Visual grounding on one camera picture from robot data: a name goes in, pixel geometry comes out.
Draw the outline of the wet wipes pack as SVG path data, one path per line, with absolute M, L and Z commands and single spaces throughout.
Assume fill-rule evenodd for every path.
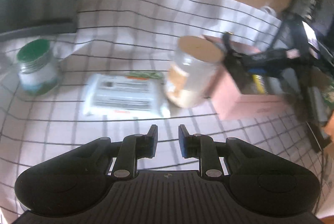
M 85 88 L 82 112 L 117 120 L 170 118 L 163 81 L 148 74 L 92 75 Z

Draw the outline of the pink storage box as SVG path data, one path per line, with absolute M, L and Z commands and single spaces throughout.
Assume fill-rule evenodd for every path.
M 235 57 L 224 50 L 224 58 L 209 90 L 211 102 L 221 120 L 277 115 L 288 108 L 280 81 L 273 80 L 276 91 L 260 94 L 253 77 Z

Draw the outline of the clear jar tan lid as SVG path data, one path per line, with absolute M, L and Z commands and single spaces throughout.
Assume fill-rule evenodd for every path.
M 164 86 L 168 100 L 180 108 L 198 105 L 223 58 L 223 51 L 203 37 L 179 38 Z

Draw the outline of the white black grid tablecloth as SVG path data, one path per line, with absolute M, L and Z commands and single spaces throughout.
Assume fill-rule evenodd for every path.
M 179 37 L 220 36 L 232 31 L 240 43 L 266 48 L 280 21 L 234 0 L 78 0 L 78 30 L 49 36 L 62 75 L 58 87 L 31 97 L 19 82 L 18 51 L 28 39 L 1 44 L 1 223 L 12 223 L 22 209 L 14 184 L 26 169 L 99 137 L 121 141 L 158 126 L 153 159 L 141 159 L 141 170 L 195 170 L 195 159 L 184 159 L 178 126 L 216 141 L 236 137 L 312 171 L 321 181 L 319 203 L 331 192 L 331 161 L 316 153 L 305 125 L 292 110 L 264 117 L 221 120 L 210 100 L 194 108 L 170 107 L 169 119 L 124 120 L 82 113 L 87 80 L 95 73 L 166 74 Z

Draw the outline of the green lid glass jar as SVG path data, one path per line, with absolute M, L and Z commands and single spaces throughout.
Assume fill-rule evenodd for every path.
M 48 93 L 61 79 L 52 46 L 46 39 L 37 39 L 23 46 L 16 55 L 16 67 L 22 89 L 32 96 Z

